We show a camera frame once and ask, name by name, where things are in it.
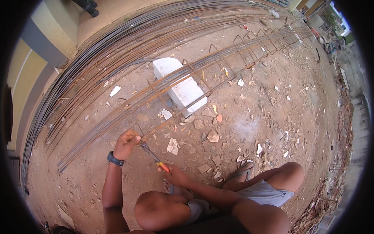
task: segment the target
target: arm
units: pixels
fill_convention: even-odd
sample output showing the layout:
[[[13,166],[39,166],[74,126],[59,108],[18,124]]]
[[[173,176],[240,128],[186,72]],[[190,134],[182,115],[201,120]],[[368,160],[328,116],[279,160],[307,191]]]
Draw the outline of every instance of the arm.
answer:
[[[233,191],[193,181],[176,165],[167,166],[170,168],[169,173],[161,168],[158,168],[158,171],[164,175],[168,182],[198,193],[212,206],[236,217],[250,233],[286,234],[288,232],[288,218],[282,209],[272,205],[260,205]]]
[[[117,140],[113,156],[125,160],[130,156],[131,148],[140,140],[140,136],[132,129],[126,130]],[[122,215],[122,168],[109,163],[104,187],[102,189],[102,207],[107,234],[126,233],[129,227]]]

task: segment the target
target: wristwatch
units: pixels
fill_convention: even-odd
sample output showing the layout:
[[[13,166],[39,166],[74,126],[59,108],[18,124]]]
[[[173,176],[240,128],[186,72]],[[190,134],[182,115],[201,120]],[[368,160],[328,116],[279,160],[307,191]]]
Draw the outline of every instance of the wristwatch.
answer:
[[[118,160],[117,158],[113,157],[113,151],[109,152],[109,154],[107,156],[107,160],[108,160],[108,162],[112,162],[112,163],[114,163],[114,164],[116,164],[117,166],[120,166],[120,167],[122,167],[124,162],[125,162],[124,160],[121,161],[121,160]]]

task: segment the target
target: foot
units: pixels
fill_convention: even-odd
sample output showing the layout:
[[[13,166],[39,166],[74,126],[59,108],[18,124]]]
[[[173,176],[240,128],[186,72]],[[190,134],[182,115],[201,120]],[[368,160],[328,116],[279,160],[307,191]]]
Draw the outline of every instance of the foot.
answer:
[[[252,168],[252,167],[253,167],[253,163],[250,162],[250,163],[248,163],[245,167],[240,168],[239,170],[237,170],[235,173],[238,173],[238,172],[242,172],[242,171],[248,170],[248,169],[250,169],[250,168]],[[233,188],[235,188],[236,185],[237,185],[238,183],[244,182],[244,181],[246,180],[246,178],[247,178],[247,173],[239,174],[239,175],[237,175],[237,176],[234,176],[233,178],[231,178],[229,181],[227,181],[227,182],[222,186],[222,189],[233,190]]]
[[[170,194],[170,184],[167,179],[164,179],[164,189],[168,194]],[[187,199],[187,201],[190,201],[193,199],[192,194],[186,188],[180,188],[180,187],[174,186],[173,194],[184,196]]]

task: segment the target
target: dirt ground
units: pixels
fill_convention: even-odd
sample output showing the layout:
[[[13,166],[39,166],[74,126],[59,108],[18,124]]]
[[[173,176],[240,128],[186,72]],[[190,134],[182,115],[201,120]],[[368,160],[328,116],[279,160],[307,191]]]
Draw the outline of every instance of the dirt ground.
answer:
[[[277,20],[270,23],[270,27],[283,25],[284,22]],[[264,28],[260,23],[247,24],[247,27],[252,31]],[[173,55],[179,61],[186,59],[191,62],[207,55],[211,43],[221,49],[231,45],[236,35],[245,33],[239,26],[225,29],[188,42],[160,57]],[[316,48],[321,63],[317,63]],[[228,60],[233,70],[243,68],[239,60],[239,56]],[[301,164],[305,172],[304,182],[295,196],[282,206],[293,230],[294,224],[300,223],[299,219],[305,215],[311,202],[315,201],[316,194],[325,189],[329,166],[339,153],[342,155],[340,151],[347,144],[340,141],[338,135],[341,114],[337,104],[339,89],[334,79],[334,67],[329,64],[318,42],[304,39],[303,44],[296,49],[287,48],[276,52],[254,68],[254,71],[248,69],[242,72],[244,86],[225,84],[208,97],[208,104],[194,113],[196,119],[208,121],[206,126],[201,129],[196,129],[193,123],[181,126],[180,119],[174,119],[169,126],[155,132],[155,137],[149,138],[147,142],[164,162],[177,164],[185,168],[185,172],[193,179],[218,187],[224,183],[218,183],[218,180],[228,179],[237,170],[240,162],[236,160],[244,153],[247,159],[255,162],[252,176],[290,161]],[[220,82],[220,79],[213,79],[215,74],[217,77],[222,75],[217,65],[204,70],[208,85]],[[193,78],[207,91],[207,87],[199,83],[198,76]],[[95,124],[119,106],[119,97],[129,98],[134,91],[147,87],[147,79],[152,82],[155,80],[151,64],[145,64],[124,77],[121,73],[116,75],[110,85],[118,85],[122,87],[121,90],[109,97],[110,88],[90,104],[50,155],[42,143],[48,132],[49,123],[46,124],[34,146],[28,172],[30,195],[27,203],[38,221],[48,221],[50,226],[66,225],[59,214],[60,206],[72,217],[79,232],[105,232],[101,191],[105,180],[106,156],[114,149],[118,136],[125,129],[133,128],[140,134],[146,134],[164,122],[165,119],[159,116],[164,108],[161,101],[151,101],[149,106],[138,109],[127,121],[114,126],[83,151],[63,173],[58,172],[56,165]],[[274,98],[274,105],[261,84]],[[309,90],[300,92],[305,87]],[[163,94],[163,98],[168,99],[167,94]],[[201,115],[205,107],[213,111],[213,105],[216,105],[217,113],[223,115],[223,121],[216,127],[212,126],[212,117]],[[171,108],[178,111],[175,104]],[[202,135],[208,134],[211,129],[217,129],[220,140],[218,143],[209,142],[205,150]],[[181,139],[186,142],[180,145],[177,155],[166,151],[170,140],[163,137],[166,133],[170,133],[171,138],[178,142]],[[255,141],[262,145],[265,152],[261,157],[256,156]],[[219,166],[212,161],[217,155],[221,155]],[[212,170],[200,173],[197,168],[205,163]],[[217,171],[222,175],[214,180]],[[126,161],[122,173],[123,214],[130,229],[136,230],[140,228],[133,212],[137,198],[147,191],[163,191],[163,180],[151,158],[137,147]]]

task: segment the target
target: grey shorts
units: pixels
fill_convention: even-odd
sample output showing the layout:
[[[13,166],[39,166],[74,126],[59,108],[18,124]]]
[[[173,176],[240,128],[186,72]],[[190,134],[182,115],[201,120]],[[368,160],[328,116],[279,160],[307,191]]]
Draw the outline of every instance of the grey shorts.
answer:
[[[295,193],[288,190],[275,189],[264,180],[260,180],[254,185],[236,192],[237,194],[249,198],[260,205],[273,205],[280,207]],[[205,200],[193,199],[187,203],[191,209],[191,215],[186,221],[191,224],[200,217],[213,213],[209,203]]]

